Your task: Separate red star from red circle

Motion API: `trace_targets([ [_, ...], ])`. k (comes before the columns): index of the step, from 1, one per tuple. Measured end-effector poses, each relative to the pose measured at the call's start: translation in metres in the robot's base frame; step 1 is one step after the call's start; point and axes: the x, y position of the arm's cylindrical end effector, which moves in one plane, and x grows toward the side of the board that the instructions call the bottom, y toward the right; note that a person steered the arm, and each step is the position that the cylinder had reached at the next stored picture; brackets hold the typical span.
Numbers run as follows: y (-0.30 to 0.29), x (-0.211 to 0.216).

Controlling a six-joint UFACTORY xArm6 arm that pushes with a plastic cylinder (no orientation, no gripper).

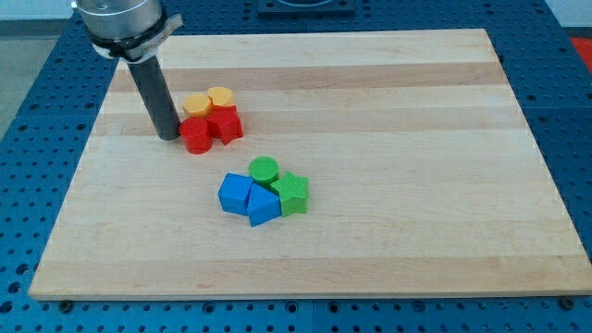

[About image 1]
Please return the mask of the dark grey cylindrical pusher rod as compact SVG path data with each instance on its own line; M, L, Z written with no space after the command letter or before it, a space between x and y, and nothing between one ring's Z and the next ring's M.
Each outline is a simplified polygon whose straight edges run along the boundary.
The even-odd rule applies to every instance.
M177 139L179 115L157 57L152 56L141 63L128 64L128 68L157 136L164 141Z

